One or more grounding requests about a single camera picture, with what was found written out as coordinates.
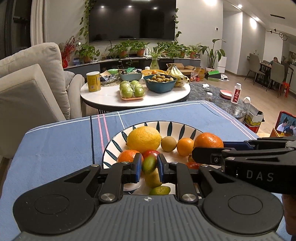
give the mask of person's hand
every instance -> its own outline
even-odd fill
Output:
[[[296,235],[296,196],[283,194],[281,197],[284,207],[286,231]]]

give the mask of pink stripe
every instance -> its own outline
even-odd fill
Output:
[[[229,118],[225,113],[223,113],[222,111],[220,111],[218,108],[216,108],[215,106],[210,105],[208,103],[206,105],[208,105],[209,107],[211,107],[212,109],[214,109],[216,112],[218,112],[219,114],[221,114],[225,119],[231,121],[231,123],[234,124],[238,129],[240,129],[240,131],[242,133],[244,133],[247,137],[249,137],[250,139],[254,139],[254,137],[251,136],[250,133],[246,132],[246,130],[244,130],[238,123],[236,123],[235,121],[233,121],[231,118]]]
[[[106,134],[107,134],[107,140],[110,141],[110,137],[109,137],[109,132],[108,132],[108,127],[107,127],[107,123],[106,123],[105,114],[103,114],[103,119],[104,119]]]
[[[100,136],[101,136],[102,152],[104,152],[103,133],[102,133],[102,128],[101,128],[100,116],[99,115],[98,115],[98,123],[99,123],[99,131],[100,131]]]

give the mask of red tomato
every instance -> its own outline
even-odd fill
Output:
[[[159,154],[158,151],[156,150],[147,150],[145,152],[142,153],[143,158],[145,159],[148,156],[154,156],[155,159],[157,159],[157,155]]]
[[[198,170],[199,168],[200,168],[200,163],[196,163],[196,162],[188,162],[187,164],[187,167],[189,168],[189,169],[196,169],[196,170]]]

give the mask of white coffee table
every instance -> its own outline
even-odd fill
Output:
[[[139,81],[145,90],[146,96],[142,100],[125,101],[120,98],[119,85],[101,87],[100,91],[89,92],[87,83],[81,88],[80,95],[83,101],[98,110],[121,111],[147,106],[155,106],[174,102],[186,101],[189,97],[190,86],[174,88],[172,91],[158,94],[147,89],[144,79]]]

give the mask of bunch of bananas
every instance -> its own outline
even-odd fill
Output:
[[[177,78],[175,87],[182,87],[185,84],[189,83],[189,79],[184,74],[182,74],[182,72],[176,67],[175,64],[172,64],[168,68],[167,75]]]

